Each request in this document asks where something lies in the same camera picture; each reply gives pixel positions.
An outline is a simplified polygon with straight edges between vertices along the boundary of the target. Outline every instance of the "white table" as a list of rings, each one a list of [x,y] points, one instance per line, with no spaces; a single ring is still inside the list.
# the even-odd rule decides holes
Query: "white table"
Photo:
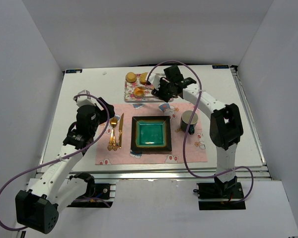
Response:
[[[90,68],[83,69],[82,73],[65,74],[60,97],[58,100],[51,133],[48,138],[43,163],[55,159],[68,128],[75,121],[77,106],[73,96],[87,89],[96,97],[102,97],[110,104],[122,104],[124,101],[125,75],[132,71],[134,73],[149,72],[152,67],[122,67],[122,68]],[[166,66],[161,66],[155,72],[163,73]],[[261,156],[253,136],[253,131],[248,122],[245,109],[243,108],[241,95],[239,95],[235,80],[230,69],[213,69],[211,65],[195,65],[193,70],[200,77],[203,89],[213,97],[225,104],[235,103],[238,105],[244,128],[244,135],[236,151],[237,166],[260,167]],[[194,75],[185,67],[180,66],[184,77]],[[201,115],[205,145],[207,149],[207,162],[190,163],[193,169],[207,169],[216,167],[216,148],[209,135],[210,121],[205,115]],[[140,171],[140,170],[178,170],[184,169],[184,164],[153,164],[153,165],[95,165],[96,146],[89,148],[84,158],[77,163],[73,172],[98,172],[98,171]]]
[[[250,182],[242,182],[247,191]],[[288,238],[298,236],[281,181],[257,181],[246,210],[199,211],[194,181],[122,180],[111,208],[66,208],[26,238]]]

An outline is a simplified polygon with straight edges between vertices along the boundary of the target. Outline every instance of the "square plate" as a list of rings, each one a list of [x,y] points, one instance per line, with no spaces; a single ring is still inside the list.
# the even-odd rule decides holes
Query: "square plate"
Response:
[[[172,151],[170,117],[133,117],[131,150],[136,152]]]

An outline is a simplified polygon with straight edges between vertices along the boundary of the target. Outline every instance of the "teal plate center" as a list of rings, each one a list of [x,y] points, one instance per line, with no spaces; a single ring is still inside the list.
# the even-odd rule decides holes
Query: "teal plate center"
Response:
[[[137,122],[136,144],[142,147],[165,146],[165,121],[140,120]]]

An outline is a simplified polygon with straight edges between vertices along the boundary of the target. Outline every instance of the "pink placemat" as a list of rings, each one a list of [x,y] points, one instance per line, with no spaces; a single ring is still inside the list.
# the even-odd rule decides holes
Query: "pink placemat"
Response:
[[[124,127],[122,137],[122,148],[117,151],[108,151],[107,146],[111,134],[111,126],[99,139],[96,151],[97,165],[121,165],[121,164],[166,164],[183,163],[182,144],[184,132],[180,130],[181,115],[187,110],[192,110],[193,105],[189,103],[150,103],[150,104],[118,104],[114,105],[118,124],[124,113]],[[132,117],[135,116],[170,116],[172,152],[156,152],[150,154],[134,153],[130,150]],[[104,129],[105,124],[99,126],[97,132]],[[115,128],[118,138],[118,125]],[[186,158],[188,162],[207,162],[202,125],[199,121],[195,127],[195,133],[188,135],[186,143]]]

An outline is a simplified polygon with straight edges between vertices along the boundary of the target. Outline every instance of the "black bracket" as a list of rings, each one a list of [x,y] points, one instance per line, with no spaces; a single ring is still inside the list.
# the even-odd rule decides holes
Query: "black bracket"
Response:
[[[70,180],[73,178],[82,179],[87,183],[86,193],[83,196],[86,196],[86,197],[92,196],[93,191],[94,191],[93,186],[95,185],[95,178],[92,175],[90,175],[88,173],[78,173],[74,176],[73,175],[70,176]]]
[[[80,196],[81,198],[89,198],[92,200],[94,197],[101,198],[103,200],[110,199],[110,183],[95,183],[90,187],[91,193],[86,196]],[[90,200],[82,201],[82,202],[73,202],[68,207],[84,207],[84,208],[107,208],[107,206],[102,202],[89,202]]]
[[[220,196],[226,196],[230,189],[237,185],[237,176],[230,181],[222,182],[218,177],[214,177],[215,186]]]
[[[242,185],[240,182],[236,186],[221,194],[215,183],[203,182],[197,184],[198,189],[193,190],[198,194],[199,210],[241,210],[246,209],[245,202],[238,202],[244,197]]]
[[[221,110],[214,110],[210,124],[212,142],[225,150],[232,144],[237,144],[244,133],[239,109],[234,103]]]

